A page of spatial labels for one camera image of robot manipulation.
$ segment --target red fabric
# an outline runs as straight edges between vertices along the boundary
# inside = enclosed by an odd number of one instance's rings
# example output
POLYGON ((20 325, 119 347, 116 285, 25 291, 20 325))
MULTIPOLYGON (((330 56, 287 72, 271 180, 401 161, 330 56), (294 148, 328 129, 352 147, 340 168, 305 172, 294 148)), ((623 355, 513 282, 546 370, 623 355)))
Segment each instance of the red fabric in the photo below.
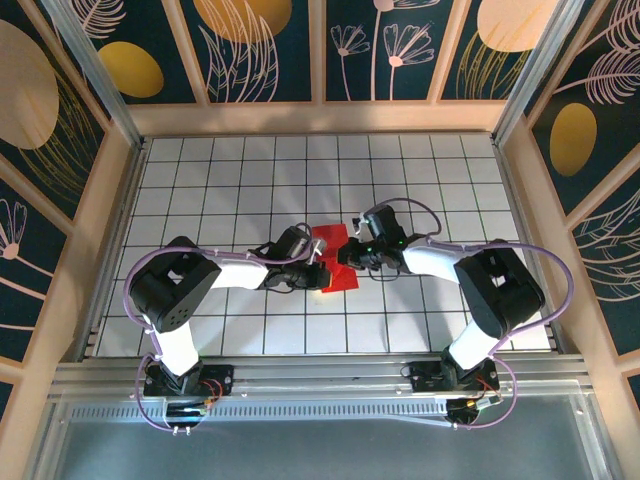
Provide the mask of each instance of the red fabric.
POLYGON ((349 240, 347 226, 342 223, 321 225, 312 227, 311 232, 314 237, 322 238, 327 242, 325 251, 320 259, 327 264, 327 269, 331 272, 331 285, 323 288, 322 293, 342 292, 358 288, 356 271, 345 265, 340 265, 337 259, 338 249, 349 240))

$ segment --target white grid mat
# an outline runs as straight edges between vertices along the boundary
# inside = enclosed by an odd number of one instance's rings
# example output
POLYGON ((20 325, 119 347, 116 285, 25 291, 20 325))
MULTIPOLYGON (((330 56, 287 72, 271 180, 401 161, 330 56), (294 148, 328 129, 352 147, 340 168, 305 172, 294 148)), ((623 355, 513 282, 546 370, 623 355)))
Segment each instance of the white grid mat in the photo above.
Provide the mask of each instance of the white grid mat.
MULTIPOLYGON (((154 140, 93 354, 150 350, 148 336, 124 316, 122 287, 142 255, 176 236, 245 251, 300 221, 346 223, 353 234, 358 212, 406 196, 437 212, 443 240, 518 240, 487 135, 154 140)), ((393 207, 407 234, 432 230, 418 208, 393 207)), ((202 355, 440 351, 470 320, 453 283, 359 275, 360 288, 346 293, 212 290, 191 320, 196 346, 202 355)), ((548 331, 504 348, 548 350, 548 331)))

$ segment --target wallpaper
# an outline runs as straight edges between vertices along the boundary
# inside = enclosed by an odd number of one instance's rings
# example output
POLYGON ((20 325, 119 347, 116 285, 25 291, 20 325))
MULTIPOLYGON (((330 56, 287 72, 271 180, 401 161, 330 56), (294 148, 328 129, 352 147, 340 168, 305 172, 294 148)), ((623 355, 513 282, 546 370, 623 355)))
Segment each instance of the wallpaper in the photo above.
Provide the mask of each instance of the wallpaper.
POLYGON ((619 355, 640 348, 640 170, 573 230, 619 355))
POLYGON ((531 98, 529 99, 529 103, 527 103, 527 106, 524 108, 524 114, 526 116, 529 116, 529 113, 531 113, 531 110, 533 109, 533 107, 535 107, 536 103, 538 103, 538 99, 540 98, 540 95, 542 95, 543 90, 546 88, 547 83, 549 82, 549 78, 551 78, 551 75, 553 75, 553 73, 558 68, 558 65, 562 61, 564 54, 567 52, 567 49, 571 45, 573 38, 576 36, 576 34, 578 33, 578 30, 580 30, 580 27, 584 23, 584 20, 587 17, 589 11, 591 10, 591 7, 593 6, 594 2, 595 0, 584 0, 584 3, 580 8, 580 13, 578 14, 576 23, 573 25, 573 27, 571 28, 571 31, 565 37, 562 47, 558 52, 558 55, 556 56, 553 63, 551 63, 551 65, 549 66, 549 69, 547 70, 544 77, 540 81, 540 85, 538 85, 538 88, 536 88, 535 92, 533 92, 533 95, 531 95, 531 98))
POLYGON ((47 13, 47 10, 42 5, 42 1, 38 0, 38 2, 36 3, 36 6, 40 9, 40 13, 42 14, 44 19, 49 24, 49 28, 51 30, 53 30, 54 34, 56 35, 56 38, 58 39, 58 43, 64 49, 65 53, 67 54, 67 57, 69 57, 69 59, 71 60, 73 65, 76 67, 76 70, 82 75, 84 83, 87 85, 87 87, 91 91, 91 94, 93 95, 93 98, 95 98, 96 102, 98 102, 98 105, 100 106, 100 109, 102 110, 102 113, 105 114, 107 119, 111 119, 111 114, 109 114, 109 111, 107 110, 107 107, 105 107, 104 103, 102 103, 102 99, 98 96, 98 94, 96 93, 95 89, 93 88, 93 85, 91 84, 91 82, 87 79, 86 75, 84 74, 83 68, 80 66, 80 64, 76 60, 76 57, 73 55, 73 53, 69 49, 69 47, 67 46, 66 42, 60 36, 60 32, 58 31, 58 29, 54 25, 53 21, 51 20, 51 17, 47 13))
POLYGON ((631 387, 633 398, 636 399, 638 408, 640 408, 640 375, 634 375, 633 377, 629 377, 629 386, 631 387))
POLYGON ((13 385, 10 383, 0 382, 0 423, 2 422, 2 416, 7 408, 7 404, 9 403, 11 390, 13 390, 13 385))
POLYGON ((104 131, 17 2, 0 38, 0 154, 73 218, 104 131))
POLYGON ((0 180, 0 357, 24 359, 65 240, 0 180))
POLYGON ((159 0, 68 0, 128 104, 194 103, 159 0))
POLYGON ((329 0, 326 100, 425 100, 451 2, 329 0))
POLYGON ((565 213, 640 141, 640 3, 612 1, 533 126, 565 213))
POLYGON ((307 0, 181 0, 212 103, 311 100, 307 0))
POLYGON ((506 100, 556 0, 472 0, 442 98, 506 100))

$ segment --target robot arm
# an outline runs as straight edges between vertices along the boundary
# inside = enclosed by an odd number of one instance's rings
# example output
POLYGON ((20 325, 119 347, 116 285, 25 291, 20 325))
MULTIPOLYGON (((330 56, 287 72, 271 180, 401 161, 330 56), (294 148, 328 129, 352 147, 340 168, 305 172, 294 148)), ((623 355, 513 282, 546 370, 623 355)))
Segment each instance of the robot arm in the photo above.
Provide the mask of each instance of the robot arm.
POLYGON ((352 268, 433 275, 460 284, 473 320, 443 354, 443 368, 461 379, 481 364, 493 347, 545 304, 542 290, 512 249, 454 251, 425 235, 407 237, 393 209, 381 205, 354 219, 372 240, 349 238, 338 261, 352 268))
MULTIPOLYGON (((159 347, 165 386, 179 395, 188 395, 199 388, 202 362, 193 343, 189 319, 209 290, 265 290, 282 283, 291 289, 305 290, 329 286, 330 272, 324 262, 315 261, 321 247, 317 243, 309 258, 281 262, 297 257, 309 241, 303 230, 290 227, 276 243, 269 242, 251 251, 251 258, 216 258, 214 262, 195 252, 167 253, 153 258, 134 275, 129 295, 159 347)), ((186 237, 178 237, 168 246, 197 248, 186 237)))

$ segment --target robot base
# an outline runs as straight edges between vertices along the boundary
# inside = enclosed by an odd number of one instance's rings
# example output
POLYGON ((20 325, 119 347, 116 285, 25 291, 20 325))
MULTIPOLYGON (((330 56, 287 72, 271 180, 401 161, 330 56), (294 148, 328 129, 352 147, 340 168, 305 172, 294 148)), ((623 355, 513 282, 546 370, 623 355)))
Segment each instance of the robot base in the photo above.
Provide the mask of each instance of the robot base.
POLYGON ((211 389, 204 383, 209 381, 214 388, 217 387, 214 380, 222 386, 222 395, 231 394, 233 387, 233 366, 232 365, 203 365, 199 370, 197 381, 192 382, 193 387, 184 393, 178 393, 174 388, 167 384, 167 375, 162 371, 159 365, 151 365, 147 368, 147 378, 144 384, 144 396, 146 398, 153 397, 210 397, 211 389))
POLYGON ((456 367, 445 353, 440 361, 411 362, 406 368, 408 371, 404 373, 414 393, 482 392, 485 386, 478 378, 484 380, 489 388, 500 389, 496 365, 488 359, 467 371, 456 367))

